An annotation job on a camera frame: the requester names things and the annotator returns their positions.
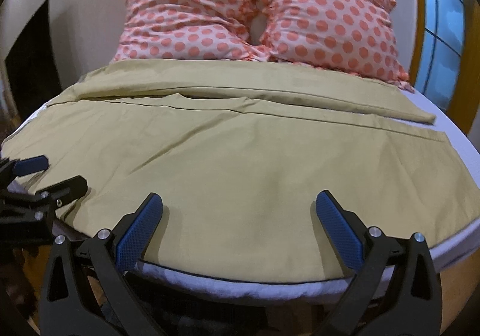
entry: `metal screw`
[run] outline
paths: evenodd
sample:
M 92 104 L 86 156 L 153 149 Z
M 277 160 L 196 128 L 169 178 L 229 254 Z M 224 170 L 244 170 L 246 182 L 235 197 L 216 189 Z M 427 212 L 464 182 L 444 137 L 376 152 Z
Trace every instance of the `metal screw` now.
M 415 233 L 413 235 L 413 238 L 415 239 L 416 242 L 424 242 L 425 241 L 425 236 L 422 233 Z
M 102 229 L 97 233 L 97 237 L 101 240 L 105 240 L 109 235 L 110 231 L 108 229 Z
M 372 236 L 372 237 L 380 237 L 382 235 L 382 231 L 380 230 L 380 228 L 376 227 L 376 226 L 372 226 L 369 230 L 368 230 L 368 233 Z
M 57 235 L 57 237 L 55 238 L 55 244 L 63 244 L 63 242 L 65 241 L 65 236 L 64 235 Z
M 41 211 L 36 211 L 34 214 L 35 220 L 41 221 L 43 219 L 43 213 Z

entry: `white bed sheet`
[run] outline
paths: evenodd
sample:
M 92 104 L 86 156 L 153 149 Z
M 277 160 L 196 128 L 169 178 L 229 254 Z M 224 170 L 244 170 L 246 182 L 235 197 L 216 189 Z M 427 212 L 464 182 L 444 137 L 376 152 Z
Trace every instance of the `white bed sheet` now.
M 457 128 L 457 126 L 425 96 L 404 92 L 418 108 L 436 114 L 433 125 L 423 125 L 400 121 L 414 126 L 431 128 L 447 134 L 453 147 L 465 163 L 477 186 L 480 187 L 480 154 Z M 480 218 L 470 223 L 462 231 L 430 249 L 436 271 L 442 271 L 470 256 L 480 247 Z M 267 283 L 244 283 L 218 280 L 208 277 L 185 274 L 154 264 L 138 262 L 138 272 L 165 285 L 183 290 L 199 297 L 215 301 L 243 304 L 281 303 L 292 299 L 302 299 L 311 303 L 334 303 L 350 283 L 350 279 L 338 279 L 313 283 L 289 285 Z M 382 277 L 377 295 L 386 291 L 392 269 L 387 269 Z

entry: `blue window pane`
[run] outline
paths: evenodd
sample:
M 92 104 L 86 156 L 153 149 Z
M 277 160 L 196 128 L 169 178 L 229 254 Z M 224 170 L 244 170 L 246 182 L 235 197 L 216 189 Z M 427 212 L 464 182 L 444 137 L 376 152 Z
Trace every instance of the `blue window pane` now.
M 435 32 L 437 23 L 436 3 L 437 0 L 425 0 L 425 28 L 431 32 Z
M 428 71 L 430 69 L 430 61 L 433 54 L 432 50 L 434 49 L 434 42 L 434 36 L 426 31 L 423 39 L 420 67 L 418 69 L 417 80 L 415 81 L 415 88 L 421 93 L 424 93 L 425 90 L 425 83 L 427 81 Z
M 462 53 L 464 36 L 464 12 L 460 0 L 438 0 L 437 35 L 457 53 Z
M 425 96 L 443 111 L 446 111 L 450 104 L 459 71 L 460 56 L 437 40 Z

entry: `pillowcase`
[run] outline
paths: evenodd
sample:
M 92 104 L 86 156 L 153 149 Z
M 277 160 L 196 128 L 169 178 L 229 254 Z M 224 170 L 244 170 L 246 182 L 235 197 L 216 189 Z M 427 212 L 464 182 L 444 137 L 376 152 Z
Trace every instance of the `pillowcase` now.
M 395 0 L 260 0 L 260 38 L 275 59 L 303 62 L 410 88 L 388 13 Z
M 266 61 L 246 43 L 256 0 L 127 0 L 127 17 L 113 61 L 230 59 Z

